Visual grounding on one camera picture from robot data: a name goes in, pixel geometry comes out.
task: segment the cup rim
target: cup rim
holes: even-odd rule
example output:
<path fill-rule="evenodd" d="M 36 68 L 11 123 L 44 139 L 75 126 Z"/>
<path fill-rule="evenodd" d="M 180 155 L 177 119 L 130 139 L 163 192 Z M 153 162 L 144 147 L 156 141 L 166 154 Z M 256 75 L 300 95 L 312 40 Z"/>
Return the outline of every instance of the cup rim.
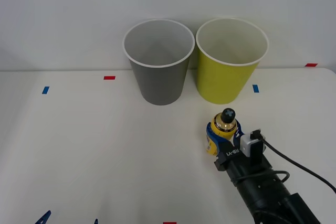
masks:
<path fill-rule="evenodd" d="M 253 62 L 244 63 L 244 64 L 233 64 L 233 63 L 227 63 L 227 62 L 224 62 L 224 61 L 217 60 L 217 59 L 215 59 L 214 57 L 210 56 L 208 53 L 206 53 L 205 50 L 199 45 L 200 42 L 198 41 L 198 35 L 200 34 L 200 31 L 202 30 L 202 28 L 203 28 L 204 26 L 206 26 L 207 24 L 209 24 L 209 23 L 211 23 L 211 22 L 214 22 L 214 21 L 217 21 L 217 20 L 222 20 L 222 19 L 235 19 L 235 20 L 238 20 L 238 21 L 241 21 L 241 22 L 245 22 L 245 23 L 247 23 L 247 24 L 249 24 L 249 25 L 251 25 L 251 26 L 257 28 L 257 29 L 261 32 L 261 34 L 263 35 L 263 37 L 264 37 L 265 40 L 266 40 L 266 46 L 267 46 L 267 47 L 266 47 L 266 50 L 265 50 L 263 56 L 261 56 L 259 59 L 255 60 L 255 61 L 253 61 Z M 214 61 L 216 61 L 216 62 L 218 62 L 218 63 L 220 63 L 220 64 L 222 64 L 222 65 L 229 65 L 229 66 L 234 66 L 234 67 L 250 66 L 250 65 L 253 65 L 253 64 L 255 64 L 255 63 L 260 62 L 260 61 L 262 60 L 262 58 L 267 54 L 268 49 L 269 49 L 269 40 L 268 40 L 268 37 L 267 37 L 267 35 L 265 34 L 265 32 L 264 32 L 260 27 L 256 26 L 255 24 L 253 24 L 253 23 L 251 23 L 251 22 L 249 22 L 249 21 L 247 21 L 247 20 L 244 20 L 244 19 L 241 19 L 241 18 L 236 18 L 236 17 L 215 18 L 215 19 L 211 19 L 211 20 L 205 22 L 205 23 L 204 23 L 203 25 L 201 25 L 201 27 L 197 30 L 197 33 L 196 33 L 196 43 L 197 43 L 197 46 L 198 46 L 198 48 L 200 49 L 200 51 L 201 51 L 206 57 L 208 57 L 208 58 L 210 58 L 210 59 L 212 59 L 212 60 L 214 60 Z"/>
<path fill-rule="evenodd" d="M 149 23 L 149 22 L 153 22 L 153 21 L 167 21 L 167 22 L 176 23 L 176 24 L 182 26 L 183 28 L 185 28 L 185 29 L 189 32 L 189 34 L 190 34 L 190 36 L 192 37 L 192 40 L 193 40 L 193 45 L 192 45 L 192 47 L 191 47 L 191 50 L 188 52 L 188 54 L 187 54 L 185 57 L 183 57 L 181 60 L 178 60 L 178 61 L 176 61 L 176 62 L 174 62 L 174 63 L 170 63 L 170 64 L 166 64 L 166 65 L 159 65 L 159 66 L 156 66 L 156 65 L 147 65 L 147 64 L 141 63 L 141 62 L 139 62 L 139 61 L 137 61 L 137 60 L 134 60 L 134 59 L 127 53 L 127 51 L 126 51 L 126 49 L 125 49 L 125 40 L 126 40 L 127 35 L 131 32 L 131 30 L 133 30 L 133 29 L 136 28 L 137 26 L 140 26 L 140 25 L 142 25 L 142 24 L 144 24 L 144 23 Z M 127 58 L 129 58 L 131 61 L 133 61 L 134 63 L 136 63 L 136 64 L 138 64 L 138 65 L 141 65 L 141 66 L 143 66 L 143 67 L 147 67 L 147 68 L 167 68 L 167 67 L 171 67 L 171 66 L 177 65 L 177 64 L 183 62 L 184 60 L 186 60 L 186 59 L 191 55 L 191 53 L 194 51 L 195 44 L 196 44 L 196 43 L 195 43 L 195 37 L 194 37 L 193 33 L 190 31 L 190 29 L 189 29 L 188 27 L 186 27 L 186 26 L 183 25 L 182 23 L 177 22 L 177 21 L 174 21 L 174 20 L 171 20 L 171 19 L 166 19 L 166 18 L 154 18 L 154 19 L 145 20 L 145 21 L 143 21 L 143 22 L 140 22 L 140 23 L 136 24 L 135 26 L 132 26 L 132 27 L 126 32 L 126 34 L 124 35 L 124 38 L 123 38 L 123 40 L 122 40 L 122 49 L 123 49 L 123 51 L 124 51 L 124 54 L 126 54 Z"/>

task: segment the gray paper cup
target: gray paper cup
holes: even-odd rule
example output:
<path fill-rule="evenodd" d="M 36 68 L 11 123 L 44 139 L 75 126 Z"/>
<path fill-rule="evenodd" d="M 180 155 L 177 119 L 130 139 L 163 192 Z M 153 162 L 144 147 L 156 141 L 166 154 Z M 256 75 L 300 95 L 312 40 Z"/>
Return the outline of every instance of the gray paper cup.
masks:
<path fill-rule="evenodd" d="M 169 19 L 148 20 L 126 33 L 124 53 L 146 101 L 167 105 L 180 97 L 194 47 L 192 32 Z"/>

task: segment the paper cup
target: paper cup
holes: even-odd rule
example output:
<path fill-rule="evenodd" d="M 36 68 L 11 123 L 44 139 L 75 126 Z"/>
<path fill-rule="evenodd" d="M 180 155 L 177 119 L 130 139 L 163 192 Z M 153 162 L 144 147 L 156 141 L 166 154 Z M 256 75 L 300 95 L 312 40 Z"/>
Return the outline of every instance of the paper cup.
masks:
<path fill-rule="evenodd" d="M 169 19 L 148 20 L 126 33 L 124 53 L 148 102 L 167 105 L 180 97 L 194 47 L 192 32 Z"/>
<path fill-rule="evenodd" d="M 196 42 L 200 49 L 197 89 L 216 104 L 236 99 L 269 44 L 259 27 L 238 18 L 206 22 L 197 31 Z"/>

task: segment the bottle cap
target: bottle cap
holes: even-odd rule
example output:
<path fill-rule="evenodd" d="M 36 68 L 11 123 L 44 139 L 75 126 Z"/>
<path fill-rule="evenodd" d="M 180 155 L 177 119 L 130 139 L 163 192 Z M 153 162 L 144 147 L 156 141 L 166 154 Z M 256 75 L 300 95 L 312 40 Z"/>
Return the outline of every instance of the bottle cap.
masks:
<path fill-rule="evenodd" d="M 235 119 L 235 116 L 236 112 L 233 109 L 226 108 L 223 110 L 220 119 L 222 119 L 224 123 L 232 123 Z"/>

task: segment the white wall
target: white wall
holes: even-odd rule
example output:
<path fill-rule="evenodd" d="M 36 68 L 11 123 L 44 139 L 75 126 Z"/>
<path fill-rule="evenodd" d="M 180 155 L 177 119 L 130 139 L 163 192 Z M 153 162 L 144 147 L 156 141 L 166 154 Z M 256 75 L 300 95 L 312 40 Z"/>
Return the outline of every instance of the white wall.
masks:
<path fill-rule="evenodd" d="M 196 32 L 239 16 L 270 38 L 260 67 L 336 63 L 336 0 L 0 0 L 0 70 L 129 69 L 124 33 L 147 18 Z"/>

